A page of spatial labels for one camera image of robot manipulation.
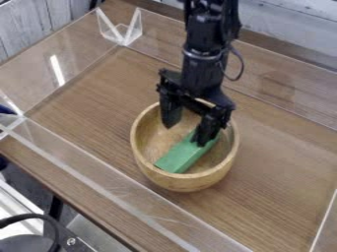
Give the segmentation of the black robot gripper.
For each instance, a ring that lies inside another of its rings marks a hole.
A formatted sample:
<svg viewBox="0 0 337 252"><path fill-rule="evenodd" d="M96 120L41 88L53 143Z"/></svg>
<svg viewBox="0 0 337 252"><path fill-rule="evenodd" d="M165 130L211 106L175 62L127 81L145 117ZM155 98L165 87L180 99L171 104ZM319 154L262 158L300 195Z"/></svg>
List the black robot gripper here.
<svg viewBox="0 0 337 252"><path fill-rule="evenodd" d="M220 128L225 127L233 102L220 90L225 78L224 70L228 50L217 55L193 55L184 52L180 72L159 70L159 106L161 123L167 129L181 119L183 108L189 109L201 121L195 129L191 142L203 147L212 140Z"/></svg>

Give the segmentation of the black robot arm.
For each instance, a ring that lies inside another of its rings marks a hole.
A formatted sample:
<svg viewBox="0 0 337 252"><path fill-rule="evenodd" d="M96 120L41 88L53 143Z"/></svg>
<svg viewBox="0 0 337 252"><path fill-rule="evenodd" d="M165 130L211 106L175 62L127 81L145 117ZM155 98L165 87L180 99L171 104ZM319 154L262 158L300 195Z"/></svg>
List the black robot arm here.
<svg viewBox="0 0 337 252"><path fill-rule="evenodd" d="M201 116L191 142L204 146L225 128L235 104L220 90L227 58L235 53L240 22L238 0L184 0L185 42L179 72L159 70L160 118L169 128L181 119L181 110Z"/></svg>

